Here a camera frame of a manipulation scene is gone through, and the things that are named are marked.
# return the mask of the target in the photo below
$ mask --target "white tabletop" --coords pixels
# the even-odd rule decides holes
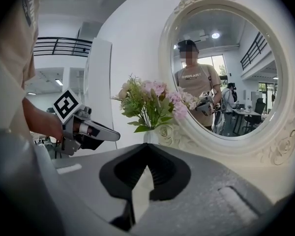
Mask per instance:
[[[246,111],[239,111],[239,109],[233,109],[236,114],[245,115],[245,116],[261,116],[260,114],[256,113],[255,111],[251,111],[247,113]]]

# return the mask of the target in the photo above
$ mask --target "table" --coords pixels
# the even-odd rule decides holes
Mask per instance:
[[[242,123],[242,119],[244,116],[261,116],[260,114],[256,113],[255,111],[251,111],[249,113],[245,112],[245,111],[239,111],[239,109],[233,109],[233,111],[237,114],[237,118],[236,118],[236,122],[235,122],[235,126],[234,126],[234,129],[233,129],[233,133],[237,136],[239,136],[239,131],[240,131],[240,126],[241,126],[241,123]],[[236,127],[237,127],[237,123],[238,123],[238,119],[240,119],[239,121],[239,127],[237,129],[237,132],[236,132]]]

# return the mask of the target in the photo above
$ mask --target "flower bouquet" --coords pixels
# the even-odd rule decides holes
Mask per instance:
[[[172,118],[183,119],[190,110],[195,109],[199,99],[178,87],[178,92],[168,92],[167,85],[159,81],[141,81],[137,77],[129,77],[122,85],[113,100],[121,102],[123,115],[129,118],[138,117],[138,121],[128,124],[137,126],[135,133],[154,130],[169,124]]]

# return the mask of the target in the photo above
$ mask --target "ceiling light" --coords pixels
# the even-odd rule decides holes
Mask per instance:
[[[60,86],[63,86],[62,82],[60,80],[55,80]]]
[[[212,38],[219,38],[219,37],[220,37],[220,34],[217,32],[212,34]]]

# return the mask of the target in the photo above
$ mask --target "black metal railing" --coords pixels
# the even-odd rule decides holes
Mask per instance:
[[[39,37],[34,46],[34,56],[71,55],[87,57],[92,41],[68,37]]]
[[[261,51],[264,49],[264,47],[267,45],[267,41],[265,37],[261,33],[257,34],[257,37],[255,38],[254,42],[250,46],[249,50],[245,54],[245,56],[240,61],[242,65],[242,69],[244,70],[248,65],[251,64],[251,62],[259,55],[261,54]]]

